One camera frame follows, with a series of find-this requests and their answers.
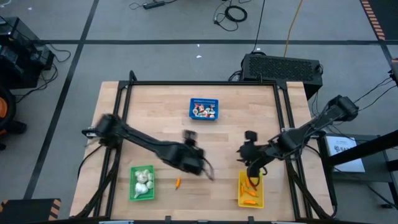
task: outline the yellow cable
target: yellow cable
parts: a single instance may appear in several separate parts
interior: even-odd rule
[[[299,10],[300,10],[300,8],[301,8],[301,4],[302,4],[302,3],[303,3],[303,0],[300,0],[300,4],[299,4],[298,7],[297,7],[296,14],[294,15],[294,18],[293,18],[293,22],[292,22],[292,24],[290,25],[289,33],[287,34],[287,40],[286,40],[286,46],[285,46],[284,57],[286,56],[287,46],[288,46],[288,44],[289,44],[290,32],[292,31],[292,28],[293,28],[293,25],[294,25],[294,21],[296,21],[297,14],[299,14]]]

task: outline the garlic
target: garlic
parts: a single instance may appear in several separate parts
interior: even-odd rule
[[[148,174],[150,174],[150,172],[149,172],[149,170],[144,170],[144,171],[142,172],[142,174],[143,174],[144,176],[148,176]]]
[[[148,189],[153,189],[154,188],[154,183],[152,181],[148,181],[146,184],[147,184],[147,188]]]
[[[151,174],[151,173],[148,173],[147,177],[148,177],[148,180],[153,180],[154,179],[154,175]]]
[[[144,183],[146,183],[146,182],[148,181],[148,177],[147,177],[146,175],[144,175],[143,173],[141,173],[141,174],[139,174],[139,175],[137,176],[137,181],[138,181],[139,183],[144,184]]]
[[[146,192],[148,192],[148,188],[145,184],[136,183],[136,194],[134,198],[137,198],[139,195],[145,194]]]

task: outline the blue basket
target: blue basket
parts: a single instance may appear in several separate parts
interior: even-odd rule
[[[206,117],[199,117],[193,114],[193,109],[195,109],[195,103],[203,105],[205,108],[210,107],[210,105],[214,105],[214,118],[206,118]],[[216,99],[204,99],[204,98],[191,98],[191,103],[189,106],[189,117],[192,119],[200,119],[200,120],[207,120],[207,121],[214,121],[218,118],[218,100]]]

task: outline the yellow basket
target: yellow basket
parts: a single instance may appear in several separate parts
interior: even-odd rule
[[[252,186],[246,187],[246,170],[239,171],[239,179],[238,179],[238,206],[239,207],[246,207],[246,208],[264,208],[264,188],[262,184],[262,174],[260,174],[260,184],[256,187],[257,191],[253,189]],[[257,183],[258,178],[250,178],[253,183]],[[257,197],[249,195],[247,192],[241,193],[241,186],[243,186],[244,190],[250,190],[255,192]],[[256,202],[255,205],[250,205],[243,203],[246,200],[253,200]]]

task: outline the green plastic basket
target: green plastic basket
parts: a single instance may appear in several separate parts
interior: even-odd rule
[[[149,189],[147,193],[139,195],[137,198],[134,198],[136,194],[136,183],[137,179],[134,173],[136,171],[144,171],[144,170],[149,170],[150,173],[154,175],[154,179],[152,180],[154,182],[154,187],[152,189]],[[148,165],[148,166],[134,166],[131,167],[130,169],[130,201],[139,201],[139,200],[152,200],[155,199],[155,169],[154,166]]]

